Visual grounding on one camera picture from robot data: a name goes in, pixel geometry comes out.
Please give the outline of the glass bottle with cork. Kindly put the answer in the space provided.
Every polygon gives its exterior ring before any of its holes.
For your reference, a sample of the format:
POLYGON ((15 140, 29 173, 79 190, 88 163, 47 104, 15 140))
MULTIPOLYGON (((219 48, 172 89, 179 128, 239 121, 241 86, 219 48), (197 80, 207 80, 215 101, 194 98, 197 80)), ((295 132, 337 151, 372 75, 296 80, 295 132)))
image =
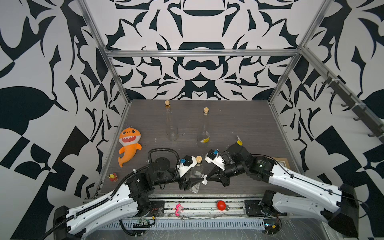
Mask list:
POLYGON ((176 118, 172 112, 171 102, 165 101, 166 108, 166 133, 171 141, 176 141, 179 137, 179 129, 176 118))
MULTIPOLYGON (((197 164, 195 167, 192 168, 191 173, 190 173, 190 179, 197 179, 197 178, 203 178, 204 176, 204 166, 203 166, 203 158, 201 156, 196 157, 197 164)), ((198 183, 196 183, 194 186, 191 187, 190 191, 193 192, 194 194, 199 193, 200 185, 201 185, 200 180, 198 183)))

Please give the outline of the tall glass bottle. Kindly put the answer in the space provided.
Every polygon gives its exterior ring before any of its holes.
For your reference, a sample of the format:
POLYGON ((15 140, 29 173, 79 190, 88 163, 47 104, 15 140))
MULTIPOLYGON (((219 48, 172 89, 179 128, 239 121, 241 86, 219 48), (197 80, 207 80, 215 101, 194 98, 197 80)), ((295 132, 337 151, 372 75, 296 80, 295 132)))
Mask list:
POLYGON ((197 145, 200 148, 205 148, 210 141, 210 132, 209 132, 209 108, 205 107, 203 110, 202 123, 199 128, 197 135, 197 145))

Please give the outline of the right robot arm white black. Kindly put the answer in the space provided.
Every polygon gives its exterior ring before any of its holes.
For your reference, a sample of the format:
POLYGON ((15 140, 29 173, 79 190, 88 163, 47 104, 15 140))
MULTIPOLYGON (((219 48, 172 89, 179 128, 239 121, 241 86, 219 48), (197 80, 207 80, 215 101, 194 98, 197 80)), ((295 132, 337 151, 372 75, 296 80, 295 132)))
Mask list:
POLYGON ((217 150, 210 150, 205 155, 205 161, 215 165, 207 176, 208 181, 227 187, 231 177, 246 174, 253 180, 297 194, 289 197, 276 191, 265 191, 258 203, 257 216, 292 213, 327 223, 344 236, 358 237, 360 205, 353 187, 347 184, 337 187, 310 179, 282 166, 272 157, 251 154, 239 144, 231 145, 227 154, 231 164, 226 164, 217 150))

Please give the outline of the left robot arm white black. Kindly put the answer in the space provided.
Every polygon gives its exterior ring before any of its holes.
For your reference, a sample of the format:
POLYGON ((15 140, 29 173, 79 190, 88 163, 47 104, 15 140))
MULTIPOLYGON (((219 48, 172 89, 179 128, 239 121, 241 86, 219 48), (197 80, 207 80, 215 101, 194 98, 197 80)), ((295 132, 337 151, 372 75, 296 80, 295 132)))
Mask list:
POLYGON ((189 190, 203 180, 186 178, 186 174, 200 162, 200 157, 185 156, 171 169, 168 159, 158 158, 125 176, 110 193, 79 207, 58 208, 51 232, 54 239, 81 240, 124 218, 150 215, 153 207, 149 196, 155 186, 178 183, 181 190, 189 190))

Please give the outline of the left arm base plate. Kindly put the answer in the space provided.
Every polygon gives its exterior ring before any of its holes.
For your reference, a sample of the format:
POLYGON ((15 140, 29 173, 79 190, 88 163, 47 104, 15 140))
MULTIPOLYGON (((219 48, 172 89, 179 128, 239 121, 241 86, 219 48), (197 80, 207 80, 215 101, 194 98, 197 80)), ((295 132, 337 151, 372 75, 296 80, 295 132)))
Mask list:
POLYGON ((150 200, 150 207, 145 215, 145 217, 155 216, 156 218, 161 218, 164 216, 165 212, 165 201, 152 201, 150 200))

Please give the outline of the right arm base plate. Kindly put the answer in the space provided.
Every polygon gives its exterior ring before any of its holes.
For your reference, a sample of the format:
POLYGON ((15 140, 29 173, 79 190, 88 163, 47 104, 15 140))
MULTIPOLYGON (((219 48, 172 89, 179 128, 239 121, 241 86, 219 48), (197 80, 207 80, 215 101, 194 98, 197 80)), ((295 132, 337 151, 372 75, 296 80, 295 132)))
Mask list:
POLYGON ((264 212, 259 204, 261 200, 245 200, 245 212, 250 218, 269 217, 271 214, 264 212))

